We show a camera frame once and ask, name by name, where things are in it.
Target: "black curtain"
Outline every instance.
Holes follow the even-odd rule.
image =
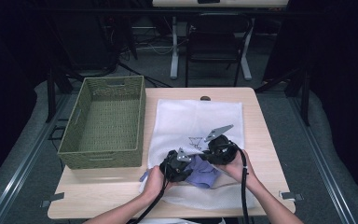
[[[46,80],[44,52],[17,1],[0,1],[0,166],[31,117],[34,87]]]
[[[264,79],[313,59],[310,88],[323,103],[337,154],[358,184],[358,1],[291,0],[288,10],[324,10],[328,17],[284,21]]]

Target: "black drawing on cloth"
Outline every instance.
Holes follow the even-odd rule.
[[[193,146],[194,148],[201,150],[201,147],[199,147],[200,141],[202,139],[202,137],[188,137],[188,139],[190,139],[190,145]]]

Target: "table leg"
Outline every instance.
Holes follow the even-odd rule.
[[[171,79],[178,78],[178,64],[179,64],[179,55],[178,55],[178,36],[176,29],[176,17],[172,18],[172,62],[171,62]]]

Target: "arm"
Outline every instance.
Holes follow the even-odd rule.
[[[243,150],[246,157],[246,163],[248,166],[248,175],[246,176],[246,188],[250,190],[257,200],[260,202],[264,211],[266,211],[267,217],[272,224],[286,224],[286,223],[303,223],[298,217],[296,217],[289,209],[281,204],[272,194],[264,187],[264,185],[258,180],[255,175],[255,171],[252,164],[249,161],[248,154]],[[220,169],[229,173],[238,182],[242,179],[243,163],[241,160],[240,152],[230,164],[218,165]]]
[[[157,198],[162,188],[163,178],[164,175],[158,166],[153,167],[149,171],[145,189],[140,195],[117,208],[86,221],[85,224],[127,223],[133,216],[149,206]],[[166,189],[170,188],[171,185],[172,183],[169,183]]]

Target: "chair leg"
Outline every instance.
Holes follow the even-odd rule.
[[[188,86],[188,58],[186,56],[186,75],[185,75],[185,87]]]
[[[235,71],[234,87],[237,86],[238,74],[240,73],[240,68],[241,68],[241,62],[238,63],[237,70]]]

